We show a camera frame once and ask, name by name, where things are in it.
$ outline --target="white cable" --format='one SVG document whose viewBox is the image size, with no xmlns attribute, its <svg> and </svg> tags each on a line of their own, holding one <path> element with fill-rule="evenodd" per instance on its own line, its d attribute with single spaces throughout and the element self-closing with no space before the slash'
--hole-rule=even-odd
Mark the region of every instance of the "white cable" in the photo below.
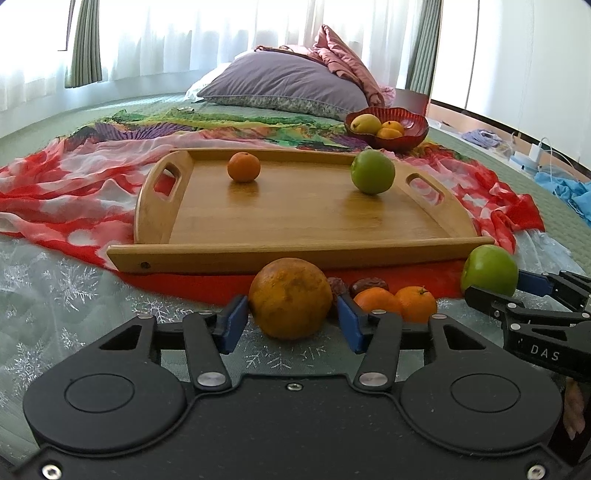
<svg viewBox="0 0 591 480">
<path fill-rule="evenodd" d="M 552 159 L 554 158 L 554 153 L 557 153 L 558 155 L 560 155 L 563 158 L 563 160 L 565 160 L 566 163 L 570 165 L 571 168 L 573 168 L 573 169 L 576 170 L 576 168 L 574 167 L 574 165 L 572 164 L 572 162 L 568 158 L 566 158 L 559 151 L 555 151 L 555 150 L 552 149 L 552 145 L 550 144 L 550 139 L 548 137 L 542 137 L 542 140 L 540 140 L 540 143 L 538 144 L 538 147 L 540 147 L 543 150 L 543 146 L 542 145 L 544 143 L 544 140 L 546 140 L 546 143 L 550 147 L 550 181 L 553 181 L 553 177 L 552 177 Z"/>
</svg>

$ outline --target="grapefruit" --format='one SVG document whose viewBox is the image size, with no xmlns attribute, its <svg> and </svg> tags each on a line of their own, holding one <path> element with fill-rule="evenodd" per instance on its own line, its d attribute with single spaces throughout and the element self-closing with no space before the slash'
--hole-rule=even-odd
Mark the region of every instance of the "grapefruit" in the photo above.
<svg viewBox="0 0 591 480">
<path fill-rule="evenodd" d="M 280 340 L 297 340 L 320 330 L 332 300 L 326 276 L 299 258 L 280 258 L 263 267 L 248 293 L 255 323 Z"/>
</svg>

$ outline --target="yellow fruit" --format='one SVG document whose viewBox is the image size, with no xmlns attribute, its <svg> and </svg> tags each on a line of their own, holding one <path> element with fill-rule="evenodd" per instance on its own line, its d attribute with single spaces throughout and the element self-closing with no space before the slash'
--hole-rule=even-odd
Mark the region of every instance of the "yellow fruit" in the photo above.
<svg viewBox="0 0 591 480">
<path fill-rule="evenodd" d="M 376 137 L 380 138 L 400 138 L 402 133 L 394 128 L 380 128 Z"/>
<path fill-rule="evenodd" d="M 332 304 L 332 291 L 317 266 L 299 258 L 280 258 L 256 275 L 248 304 L 264 334 L 297 340 L 320 330 Z"/>
<path fill-rule="evenodd" d="M 382 122 L 371 113 L 359 115 L 351 122 L 351 130 L 356 134 L 375 135 L 380 128 L 382 128 Z"/>
<path fill-rule="evenodd" d="M 402 135 L 404 135 L 404 127 L 400 122 L 396 120 L 389 120 L 388 122 L 384 122 L 382 124 L 382 128 L 393 128 L 394 130 L 398 130 Z"/>
</svg>

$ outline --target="tangerine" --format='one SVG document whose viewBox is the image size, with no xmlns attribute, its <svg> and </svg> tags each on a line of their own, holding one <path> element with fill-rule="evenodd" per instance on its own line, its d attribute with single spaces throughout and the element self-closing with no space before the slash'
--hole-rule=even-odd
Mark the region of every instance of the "tangerine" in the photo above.
<svg viewBox="0 0 591 480">
<path fill-rule="evenodd" d="M 358 293 L 353 301 L 361 307 L 365 313 L 372 310 L 386 310 L 386 312 L 400 313 L 400 302 L 388 290 L 381 287 L 372 287 Z"/>
<path fill-rule="evenodd" d="M 384 122 L 382 124 L 382 128 L 392 128 L 400 132 L 400 136 L 404 135 L 403 125 L 400 122 L 397 122 L 396 120 L 389 120 L 387 122 Z"/>
<path fill-rule="evenodd" d="M 380 137 L 380 138 L 400 138 L 401 136 L 403 136 L 404 134 L 400 133 L 399 130 L 396 130 L 395 128 L 380 128 L 378 130 L 378 133 L 375 134 L 376 137 Z"/>
<path fill-rule="evenodd" d="M 437 313 L 437 300 L 424 287 L 404 287 L 395 295 L 405 322 L 427 323 Z"/>
<path fill-rule="evenodd" d="M 228 175 L 234 181 L 253 181 L 260 172 L 261 162 L 251 153 L 234 153 L 228 161 Z"/>
</svg>

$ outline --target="orange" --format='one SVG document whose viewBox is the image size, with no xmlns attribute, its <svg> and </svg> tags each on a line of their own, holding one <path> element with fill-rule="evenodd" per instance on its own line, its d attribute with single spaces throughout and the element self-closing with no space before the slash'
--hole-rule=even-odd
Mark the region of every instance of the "orange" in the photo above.
<svg viewBox="0 0 591 480">
<path fill-rule="evenodd" d="M 382 128 L 392 128 L 400 132 L 401 136 L 404 135 L 404 127 L 400 122 L 397 122 L 396 120 L 389 120 L 388 122 L 384 122 L 382 124 Z"/>
<path fill-rule="evenodd" d="M 380 138 L 399 138 L 402 136 L 402 133 L 395 128 L 380 128 L 375 136 Z"/>
<path fill-rule="evenodd" d="M 365 313 L 372 310 L 386 310 L 386 312 L 400 313 L 398 299 L 388 290 L 381 287 L 372 287 L 358 293 L 353 301 L 361 307 Z"/>
<path fill-rule="evenodd" d="M 437 301 L 423 287 L 404 287 L 396 292 L 396 299 L 402 308 L 405 322 L 427 323 L 437 313 Z"/>
<path fill-rule="evenodd" d="M 253 181 L 261 172 L 261 162 L 254 155 L 238 152 L 228 162 L 228 175 L 239 182 Z"/>
<path fill-rule="evenodd" d="M 264 334 L 281 340 L 320 330 L 332 299 L 322 270 L 300 258 L 280 258 L 264 266 L 248 292 L 255 323 Z"/>
</svg>

